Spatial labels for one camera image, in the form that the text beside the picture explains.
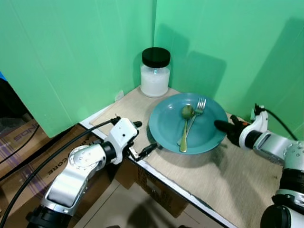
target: table surface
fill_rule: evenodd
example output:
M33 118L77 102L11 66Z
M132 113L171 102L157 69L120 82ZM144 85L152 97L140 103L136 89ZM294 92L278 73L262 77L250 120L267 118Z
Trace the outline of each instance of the table surface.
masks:
M149 98L138 87L91 124L97 125L115 115L142 121L133 146L140 152L155 142L148 126L154 107L177 93L169 89L163 97ZM100 130L108 134L111 128L105 126ZM259 157L252 150L244 151L234 146L226 137L217 148L207 153L183 155L163 148L156 149L145 161L239 228L259 228L263 212L273 204L271 197L279 187L282 173L282 167Z

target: gold spoon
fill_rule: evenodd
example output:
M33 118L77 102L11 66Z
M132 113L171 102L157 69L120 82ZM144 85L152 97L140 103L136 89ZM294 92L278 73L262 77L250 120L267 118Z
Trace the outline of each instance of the gold spoon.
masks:
M185 107L183 107L181 111L182 117L186 120L185 122L185 128L184 128L184 134L182 135L181 144L180 144L180 152L186 152L187 151L187 123L188 120L194 116L194 109L193 107L188 104Z

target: cardboard box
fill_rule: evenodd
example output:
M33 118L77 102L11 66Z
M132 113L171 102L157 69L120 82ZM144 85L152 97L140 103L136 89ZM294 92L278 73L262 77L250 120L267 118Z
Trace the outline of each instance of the cardboard box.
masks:
M129 159L123 160L115 175L115 179L127 189L136 182L175 218L188 205L188 202L184 198L165 186L146 170L133 164Z
M60 139L55 145L49 148L44 154L37 157L33 162L24 167L19 172L10 176L1 185L0 192L0 208L2 212L5 211L8 203L13 198L19 187L30 173L35 170L47 157L57 151L64 144L75 138L82 133L84 128L81 126L75 126L70 132L68 132L62 139ZM45 191L53 179L65 168L69 153L75 147L80 145L88 145L90 142L96 140L95 136L86 135L74 142L68 148L66 148L57 157L51 160L33 179L33 181L23 191L16 204L12 208L10 216L7 220L7 227L23 228L26 227L27 221L25 216L33 211L40 203ZM110 185L110 180L106 170L97 172L88 184L88 190L83 196L78 210L73 217L74 222L78 221L92 206L92 204L100 197L100 195Z
M33 134L37 126L38 123L36 120L32 119L8 135L0 138L0 161L18 150ZM50 140L51 139L40 127L33 138L20 151L18 151L18 153L0 164L0 177L7 174L7 172L16 167Z

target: fork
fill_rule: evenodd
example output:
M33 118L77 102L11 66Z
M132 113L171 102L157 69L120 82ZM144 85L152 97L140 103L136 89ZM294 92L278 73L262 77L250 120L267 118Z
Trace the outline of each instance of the fork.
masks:
M205 107L206 107L206 102L207 100L206 99L203 99L203 98L199 98L199 101L198 101L198 104L196 106L196 109L194 111L194 116L192 117L191 121L190 121L190 124L187 128L187 133L186 133L186 137L188 136L189 134L189 131L190 131L190 128L192 127L193 123L194 123L194 120L195 118L198 116L198 115L202 115L204 110L205 110ZM182 137L177 141L177 144L180 146L181 144L181 139Z

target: jar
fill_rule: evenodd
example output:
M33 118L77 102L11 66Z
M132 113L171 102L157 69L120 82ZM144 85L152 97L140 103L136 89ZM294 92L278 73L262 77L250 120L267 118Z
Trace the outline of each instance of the jar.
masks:
M168 91L170 52L150 47L142 52L141 91L148 97L160 97Z

